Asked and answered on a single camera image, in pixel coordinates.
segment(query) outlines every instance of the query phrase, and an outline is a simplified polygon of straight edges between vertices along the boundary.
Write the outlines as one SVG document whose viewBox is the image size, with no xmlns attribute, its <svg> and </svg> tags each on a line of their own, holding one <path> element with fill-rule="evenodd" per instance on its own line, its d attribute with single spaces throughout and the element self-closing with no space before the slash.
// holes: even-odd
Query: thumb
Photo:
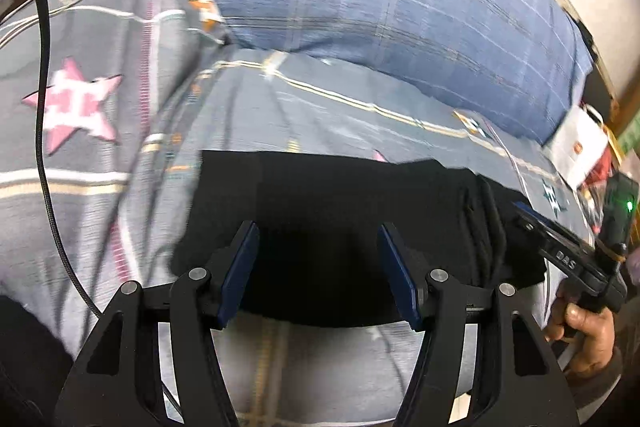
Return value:
<svg viewBox="0 0 640 427">
<path fill-rule="evenodd" d="M 564 320 L 574 330 L 581 331 L 588 337 L 599 338 L 603 335 L 606 327 L 606 321 L 603 317 L 573 303 L 567 305 L 564 311 Z"/>
</svg>

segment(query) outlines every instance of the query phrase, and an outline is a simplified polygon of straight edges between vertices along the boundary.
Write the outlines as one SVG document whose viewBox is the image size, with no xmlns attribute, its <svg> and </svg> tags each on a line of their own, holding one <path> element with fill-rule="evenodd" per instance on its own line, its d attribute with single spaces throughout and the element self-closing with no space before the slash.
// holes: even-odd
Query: sleeve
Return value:
<svg viewBox="0 0 640 427">
<path fill-rule="evenodd" d="M 622 355 L 617 347 L 607 367 L 593 378 L 586 380 L 573 378 L 569 388 L 574 395 L 580 423 L 586 422 L 607 399 L 622 375 Z"/>
</svg>

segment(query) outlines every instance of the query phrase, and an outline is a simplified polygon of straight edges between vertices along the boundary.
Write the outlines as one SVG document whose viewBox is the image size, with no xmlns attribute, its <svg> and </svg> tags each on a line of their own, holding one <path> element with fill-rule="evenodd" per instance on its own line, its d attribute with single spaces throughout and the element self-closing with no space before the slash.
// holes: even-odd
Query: pink star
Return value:
<svg viewBox="0 0 640 427">
<path fill-rule="evenodd" d="M 115 141 L 116 132 L 100 110 L 104 101 L 118 87 L 122 76 L 85 81 L 75 60 L 66 58 L 62 69 L 53 74 L 47 87 L 44 108 L 44 129 L 47 131 L 47 154 L 51 155 L 78 129 L 91 136 Z M 25 96 L 22 102 L 36 107 L 38 93 Z"/>
</svg>

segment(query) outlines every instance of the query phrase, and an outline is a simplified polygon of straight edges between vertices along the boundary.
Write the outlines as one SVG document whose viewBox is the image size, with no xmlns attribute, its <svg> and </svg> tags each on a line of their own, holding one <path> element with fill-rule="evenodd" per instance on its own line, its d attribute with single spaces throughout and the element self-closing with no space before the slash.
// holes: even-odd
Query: metal screw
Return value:
<svg viewBox="0 0 640 427">
<path fill-rule="evenodd" d="M 502 295 L 507 295 L 507 297 L 511 297 L 516 293 L 516 288 L 511 286 L 508 282 L 503 282 L 502 284 L 500 284 L 500 286 L 498 286 L 498 289 L 500 290 L 500 293 Z"/>
<path fill-rule="evenodd" d="M 189 279 L 199 281 L 207 276 L 207 271 L 204 268 L 193 268 L 189 272 Z"/>
<path fill-rule="evenodd" d="M 120 286 L 120 291 L 124 293 L 124 295 L 131 295 L 137 289 L 138 283 L 135 281 L 127 281 L 122 286 Z"/>
<path fill-rule="evenodd" d="M 440 268 L 436 268 L 435 270 L 431 270 L 431 278 L 434 281 L 445 282 L 449 278 L 449 274 Z"/>
</svg>

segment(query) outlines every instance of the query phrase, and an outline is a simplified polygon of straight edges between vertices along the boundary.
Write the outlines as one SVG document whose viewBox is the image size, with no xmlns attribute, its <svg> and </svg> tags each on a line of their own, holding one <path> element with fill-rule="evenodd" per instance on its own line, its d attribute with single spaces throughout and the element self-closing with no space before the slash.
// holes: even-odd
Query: human hand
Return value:
<svg viewBox="0 0 640 427">
<path fill-rule="evenodd" d="M 613 314 L 608 308 L 596 314 L 571 301 L 561 285 L 551 307 L 551 318 L 544 329 L 545 338 L 547 342 L 561 340 L 565 324 L 584 333 L 584 344 L 569 362 L 568 373 L 578 378 L 591 378 L 603 370 L 613 356 Z"/>
</svg>

